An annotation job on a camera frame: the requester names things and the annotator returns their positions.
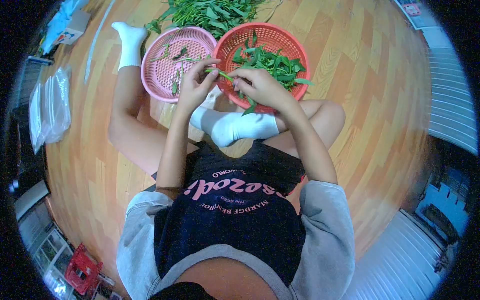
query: wooden floor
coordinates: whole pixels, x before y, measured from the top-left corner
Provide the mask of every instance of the wooden floor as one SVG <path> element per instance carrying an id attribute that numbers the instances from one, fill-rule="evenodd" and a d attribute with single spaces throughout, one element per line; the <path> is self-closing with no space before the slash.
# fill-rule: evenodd
<path id="1" fill-rule="evenodd" d="M 116 0 L 98 37 L 90 78 L 88 50 L 109 0 L 91 1 L 86 33 L 55 57 L 72 67 L 72 124 L 62 142 L 47 146 L 53 215 L 76 246 L 83 242 L 117 281 L 115 259 L 125 209 L 154 181 L 107 140 L 109 111 L 121 44 L 113 21 L 142 26 L 167 7 L 157 0 Z M 259 13 L 263 20 L 269 9 Z M 431 104 L 426 46 L 385 0 L 284 0 L 271 23 L 303 43 L 313 69 L 305 98 L 329 99 L 346 112 L 345 127 L 330 149 L 339 184 L 347 194 L 357 259 L 385 229 L 416 180 L 427 155 Z M 149 38 L 147 46 L 157 37 Z M 152 100 L 151 115 L 168 126 L 173 105 Z M 191 132 L 199 140 L 201 134 Z M 229 149 L 239 156 L 251 141 Z"/>

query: black t-shirt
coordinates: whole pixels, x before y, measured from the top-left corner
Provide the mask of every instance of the black t-shirt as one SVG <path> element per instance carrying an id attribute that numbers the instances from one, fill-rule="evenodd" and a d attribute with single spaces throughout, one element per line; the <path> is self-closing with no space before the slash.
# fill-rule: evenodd
<path id="1" fill-rule="evenodd" d="M 155 215 L 160 277 L 190 254 L 227 244 L 268 264 L 288 286 L 305 242 L 292 204 L 269 176 L 234 168 L 210 171 L 192 178 L 172 207 Z"/>

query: plastic bag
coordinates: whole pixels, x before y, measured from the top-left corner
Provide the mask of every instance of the plastic bag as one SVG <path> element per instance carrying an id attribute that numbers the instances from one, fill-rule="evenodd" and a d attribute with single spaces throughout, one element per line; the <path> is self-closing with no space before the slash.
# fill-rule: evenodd
<path id="1" fill-rule="evenodd" d="M 30 94 L 28 107 L 28 123 L 30 126 L 30 141 L 32 142 L 33 152 L 36 154 L 41 145 L 45 142 L 46 127 L 42 127 L 41 104 L 43 95 L 43 86 L 39 83 L 35 85 Z"/>
<path id="2" fill-rule="evenodd" d="M 45 85 L 37 83 L 30 95 L 30 139 L 35 154 L 43 143 L 61 140 L 63 133 L 70 127 L 70 73 L 70 66 L 65 70 L 58 68 Z"/>
<path id="3" fill-rule="evenodd" d="M 61 140 L 63 133 L 72 122 L 69 106 L 70 66 L 64 70 L 58 68 L 55 75 L 45 82 L 45 97 L 42 111 L 42 128 L 49 129 L 45 143 L 55 143 Z"/>

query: black shorts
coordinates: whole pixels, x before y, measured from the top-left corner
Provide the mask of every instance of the black shorts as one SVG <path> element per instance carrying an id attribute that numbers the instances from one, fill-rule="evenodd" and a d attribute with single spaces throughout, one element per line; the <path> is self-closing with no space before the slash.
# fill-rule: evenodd
<path id="1" fill-rule="evenodd" d="M 187 155 L 185 166 L 184 188 L 205 174 L 213 174 L 220 170 L 244 170 L 248 174 L 269 177 L 276 183 L 276 190 L 284 196 L 291 194 L 305 175 L 303 164 L 299 158 L 291 156 L 276 148 L 254 140 L 250 150 L 239 158 L 231 158 L 218 148 L 210 147 L 205 141 L 196 144 L 200 149 Z M 154 191 L 155 185 L 146 189 Z"/>

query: cardboard box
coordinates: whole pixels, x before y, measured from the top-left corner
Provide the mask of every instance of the cardboard box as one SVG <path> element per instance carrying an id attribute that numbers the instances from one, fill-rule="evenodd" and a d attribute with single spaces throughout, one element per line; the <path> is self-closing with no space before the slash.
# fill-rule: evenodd
<path id="1" fill-rule="evenodd" d="M 81 10 L 77 10 L 72 14 L 72 19 L 67 24 L 67 27 L 63 32 L 57 37 L 53 45 L 62 43 L 71 45 L 76 41 L 82 34 L 84 34 L 85 29 L 87 28 L 88 20 L 90 20 L 90 14 Z"/>

